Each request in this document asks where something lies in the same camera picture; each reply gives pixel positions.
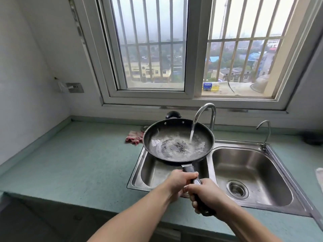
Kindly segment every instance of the frying pan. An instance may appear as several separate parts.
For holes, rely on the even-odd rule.
[[[192,120],[182,119],[179,112],[170,111],[165,120],[147,128],[142,138],[143,145],[157,160],[182,166],[185,172],[195,172],[193,164],[206,158],[214,145],[214,136],[210,129],[198,122],[190,141],[192,123]],[[202,184],[198,177],[192,179],[191,183]],[[207,207],[197,195],[195,200],[202,215],[215,215],[215,211]]]

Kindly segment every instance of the chrome faucet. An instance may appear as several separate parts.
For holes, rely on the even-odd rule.
[[[266,137],[266,139],[265,139],[264,143],[259,144],[259,145],[260,145],[261,150],[263,150],[263,151],[266,151],[266,147],[267,147],[267,140],[268,140],[268,138],[270,137],[270,132],[271,132],[271,129],[270,129],[270,121],[269,121],[269,120],[265,120],[265,121],[261,122],[261,123],[257,126],[257,128],[256,128],[256,130],[258,130],[258,128],[259,128],[263,123],[265,123],[265,122],[267,122],[267,124],[268,124],[268,134],[267,134],[267,137]]]
[[[207,109],[207,108],[211,108],[212,109],[212,115],[211,115],[211,123],[210,123],[210,130],[213,130],[213,126],[214,126],[214,122],[216,121],[216,107],[214,104],[212,103],[207,103],[204,104],[196,113],[194,120],[193,120],[193,124],[192,124],[192,131],[194,131],[195,129],[195,125],[196,123],[199,121],[199,118],[201,116],[201,114]]]

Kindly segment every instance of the left hand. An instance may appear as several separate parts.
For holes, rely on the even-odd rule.
[[[171,202],[176,201],[182,194],[184,186],[191,183],[191,179],[199,176],[198,172],[184,172],[183,170],[173,170],[168,178],[160,184],[172,194]]]

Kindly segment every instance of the pink cloth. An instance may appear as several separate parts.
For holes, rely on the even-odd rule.
[[[137,145],[139,143],[142,143],[142,136],[143,132],[130,131],[128,136],[126,137],[126,142]]]

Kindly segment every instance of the drain strainer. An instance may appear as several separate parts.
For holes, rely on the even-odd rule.
[[[246,199],[249,196],[247,187],[236,180],[231,180],[226,184],[229,193],[236,199]]]

